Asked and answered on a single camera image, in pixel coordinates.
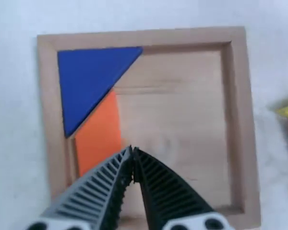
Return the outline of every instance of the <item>white table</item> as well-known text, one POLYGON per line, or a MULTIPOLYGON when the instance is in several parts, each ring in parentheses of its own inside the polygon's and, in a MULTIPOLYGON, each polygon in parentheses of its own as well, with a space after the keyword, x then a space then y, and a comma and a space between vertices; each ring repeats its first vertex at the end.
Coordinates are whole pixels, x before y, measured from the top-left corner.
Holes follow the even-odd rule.
POLYGON ((273 110, 288 99, 288 0, 0 1, 0 230, 50 202, 36 35, 245 25, 262 230, 288 230, 288 141, 273 110))

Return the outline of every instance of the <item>wooden tray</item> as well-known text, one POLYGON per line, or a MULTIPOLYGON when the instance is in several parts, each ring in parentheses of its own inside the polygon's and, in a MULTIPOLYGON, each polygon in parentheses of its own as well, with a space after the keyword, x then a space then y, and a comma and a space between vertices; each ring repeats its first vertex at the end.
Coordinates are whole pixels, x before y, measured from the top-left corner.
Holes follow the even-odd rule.
MULTIPOLYGON (((182 176, 237 229, 260 225, 247 47, 243 27, 38 37, 50 187, 76 178, 73 136, 64 137, 60 50, 142 46, 114 86, 121 136, 182 176)), ((122 229, 147 228, 141 191, 131 185, 122 229)))

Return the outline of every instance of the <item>tray border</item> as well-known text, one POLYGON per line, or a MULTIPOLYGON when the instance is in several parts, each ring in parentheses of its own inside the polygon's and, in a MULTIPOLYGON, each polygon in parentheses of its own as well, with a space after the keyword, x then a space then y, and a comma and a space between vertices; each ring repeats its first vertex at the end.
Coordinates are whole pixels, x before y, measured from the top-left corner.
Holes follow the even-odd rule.
POLYGON ((174 30, 146 30, 87 34, 50 34, 37 36, 38 63, 44 131, 48 153, 51 197, 62 193, 77 178, 74 135, 65 138, 63 130, 59 68, 60 50, 120 46, 217 45, 222 47, 224 85, 229 93, 227 113, 232 188, 239 208, 222 210, 237 229, 255 228, 261 224, 257 159, 252 114, 246 33, 244 27, 207 27, 174 30))

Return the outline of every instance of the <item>blue tangram piece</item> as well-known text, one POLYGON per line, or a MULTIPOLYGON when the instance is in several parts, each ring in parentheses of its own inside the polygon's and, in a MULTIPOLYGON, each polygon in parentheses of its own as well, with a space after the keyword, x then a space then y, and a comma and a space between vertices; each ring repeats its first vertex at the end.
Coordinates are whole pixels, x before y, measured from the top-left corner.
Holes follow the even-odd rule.
POLYGON ((141 47, 58 52, 66 137, 77 129, 141 53, 141 47))

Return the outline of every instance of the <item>orange parallelogram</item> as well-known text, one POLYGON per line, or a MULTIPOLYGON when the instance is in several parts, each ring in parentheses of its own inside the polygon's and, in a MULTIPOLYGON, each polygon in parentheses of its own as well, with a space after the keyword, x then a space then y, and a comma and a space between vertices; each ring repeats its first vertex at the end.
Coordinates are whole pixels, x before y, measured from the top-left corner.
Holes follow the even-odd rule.
POLYGON ((121 150, 116 94, 110 91, 75 135, 79 175, 121 150))

